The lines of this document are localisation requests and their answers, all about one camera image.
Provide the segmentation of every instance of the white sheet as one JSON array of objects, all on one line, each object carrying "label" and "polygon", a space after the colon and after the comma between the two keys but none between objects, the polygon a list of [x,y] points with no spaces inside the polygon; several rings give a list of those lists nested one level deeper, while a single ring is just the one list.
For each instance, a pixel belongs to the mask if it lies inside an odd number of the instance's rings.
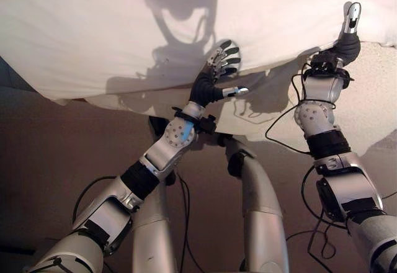
[{"label": "white sheet", "polygon": [[[361,41],[397,44],[397,0],[0,0],[0,55],[49,99],[85,97],[172,117],[171,106],[183,106],[189,95],[181,86],[192,83],[215,42],[230,38],[240,46],[241,76],[270,69],[331,46],[346,1],[362,4]],[[395,64],[375,64],[386,51],[393,59],[394,50],[368,50],[369,63],[352,65],[364,72],[353,76],[365,79],[343,93],[337,110],[359,153],[396,127]],[[263,140],[271,119],[291,104],[288,80],[302,63],[293,60],[266,78],[242,77],[250,95],[210,106],[218,130]],[[363,115],[367,121],[358,120]],[[302,144],[299,129],[285,125],[275,135]]]},{"label": "white sheet", "polygon": [[0,55],[50,99],[169,88],[214,40],[239,44],[243,71],[329,45],[346,1],[362,41],[396,44],[396,0],[0,0]]}]

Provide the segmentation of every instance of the wall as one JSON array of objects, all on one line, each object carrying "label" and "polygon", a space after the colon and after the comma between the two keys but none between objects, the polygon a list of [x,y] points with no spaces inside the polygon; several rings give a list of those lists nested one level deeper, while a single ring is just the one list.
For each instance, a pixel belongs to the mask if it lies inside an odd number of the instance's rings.
[{"label": "wall", "polygon": [[[66,235],[74,202],[85,185],[99,176],[123,173],[149,147],[147,123],[142,115],[83,102],[62,107],[39,94],[0,88],[0,244],[37,248],[45,238]],[[363,156],[382,194],[397,188],[396,136],[392,133]],[[250,145],[274,183],[286,235],[311,229],[315,220],[300,199],[300,182],[311,159],[274,143]],[[188,152],[179,165],[192,196],[189,241],[206,272],[236,271],[243,258],[240,182],[226,172],[223,155],[222,148],[206,145],[204,150]],[[319,210],[316,179],[314,174],[308,181],[308,200]],[[101,182],[93,187],[83,204],[105,185]],[[180,257],[183,209],[178,183],[168,188],[168,201]],[[386,201],[386,210],[397,214],[397,197]],[[329,237],[337,254],[325,262],[334,272],[366,271],[344,231],[331,228]],[[322,270],[306,253],[308,238],[301,235],[288,242],[292,273]],[[321,241],[318,237],[314,251],[319,251]],[[131,250],[129,235],[108,260],[116,272],[130,272]],[[24,260],[0,254],[2,272],[18,272]],[[185,272],[199,272],[188,256]]]}]

